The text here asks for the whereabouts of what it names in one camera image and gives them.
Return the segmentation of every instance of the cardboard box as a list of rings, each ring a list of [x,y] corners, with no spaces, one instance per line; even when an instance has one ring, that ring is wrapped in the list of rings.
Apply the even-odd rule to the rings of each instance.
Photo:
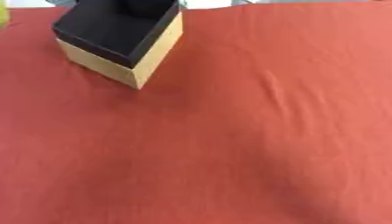
[[[83,0],[53,26],[68,58],[141,88],[182,34],[177,0]]]

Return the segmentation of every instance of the open box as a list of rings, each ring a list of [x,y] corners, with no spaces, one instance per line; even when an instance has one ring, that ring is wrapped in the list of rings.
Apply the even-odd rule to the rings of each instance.
[[[177,0],[83,0],[53,26],[68,58],[141,88],[182,34]]]

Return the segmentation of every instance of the yellow object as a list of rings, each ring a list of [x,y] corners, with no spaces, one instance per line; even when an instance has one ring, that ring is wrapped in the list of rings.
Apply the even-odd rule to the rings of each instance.
[[[5,0],[0,0],[0,28],[3,27],[9,19],[8,11],[5,8]]]

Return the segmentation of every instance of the table surface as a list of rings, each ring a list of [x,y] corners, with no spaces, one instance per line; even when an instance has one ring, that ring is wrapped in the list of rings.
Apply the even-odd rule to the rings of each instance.
[[[189,10],[141,91],[0,31],[0,222],[389,224],[392,4]]]

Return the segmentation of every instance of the orange fabric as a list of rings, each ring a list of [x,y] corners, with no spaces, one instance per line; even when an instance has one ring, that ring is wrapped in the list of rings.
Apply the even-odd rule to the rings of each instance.
[[[185,12],[141,91],[0,32],[0,222],[389,224],[392,4]]]

